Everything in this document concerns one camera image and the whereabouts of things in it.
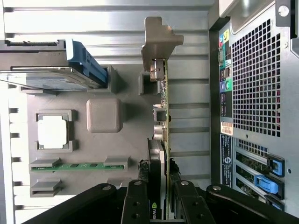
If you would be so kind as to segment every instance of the screw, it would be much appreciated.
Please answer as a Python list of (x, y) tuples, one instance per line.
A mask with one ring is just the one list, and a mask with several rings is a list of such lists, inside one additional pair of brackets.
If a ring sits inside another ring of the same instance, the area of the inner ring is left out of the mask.
[(213, 190), (221, 190), (221, 187), (219, 187), (219, 186), (213, 186)]
[(290, 9), (285, 5), (282, 5), (278, 8), (278, 14), (282, 17), (286, 17), (289, 13)]
[(181, 184), (185, 186), (185, 185), (188, 185), (189, 182), (188, 181), (182, 181)]
[(102, 190), (110, 190), (110, 189), (111, 187), (109, 185), (102, 188)]
[(134, 182), (134, 185), (140, 185), (140, 184), (141, 184), (141, 181)]

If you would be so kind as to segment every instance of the perforated metal grille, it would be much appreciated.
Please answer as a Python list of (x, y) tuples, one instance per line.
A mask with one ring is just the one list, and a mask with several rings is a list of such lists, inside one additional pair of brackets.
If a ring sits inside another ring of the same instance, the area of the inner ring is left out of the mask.
[(268, 154), (268, 148), (251, 143), (249, 141), (236, 139), (235, 143), (236, 146), (238, 146), (239, 148), (245, 149), (251, 153), (264, 156), (264, 157), (266, 157), (266, 155)]
[(267, 20), (232, 46), (234, 127), (280, 137), (280, 34)]

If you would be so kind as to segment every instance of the rear i/o panel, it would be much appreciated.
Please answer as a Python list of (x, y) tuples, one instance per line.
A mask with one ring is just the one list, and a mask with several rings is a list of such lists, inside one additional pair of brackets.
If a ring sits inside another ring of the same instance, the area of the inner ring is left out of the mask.
[(299, 217), (299, 39), (275, 4), (219, 31), (220, 182)]

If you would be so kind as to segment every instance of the barcode label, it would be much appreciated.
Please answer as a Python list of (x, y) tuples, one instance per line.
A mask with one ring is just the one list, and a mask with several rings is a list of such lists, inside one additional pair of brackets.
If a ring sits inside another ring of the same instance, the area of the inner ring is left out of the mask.
[(233, 135), (233, 124), (228, 122), (221, 122), (221, 133), (232, 136)]

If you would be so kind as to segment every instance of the sticker label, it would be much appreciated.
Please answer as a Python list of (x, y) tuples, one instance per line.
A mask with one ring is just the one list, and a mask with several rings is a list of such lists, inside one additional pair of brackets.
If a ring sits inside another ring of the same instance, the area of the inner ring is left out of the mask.
[(234, 125), (228, 122), (221, 122), (221, 133), (233, 136)]
[(232, 137), (221, 134), (221, 180), (222, 184), (232, 187)]
[(227, 41), (229, 41), (229, 29), (223, 33), (223, 43), (226, 43)]

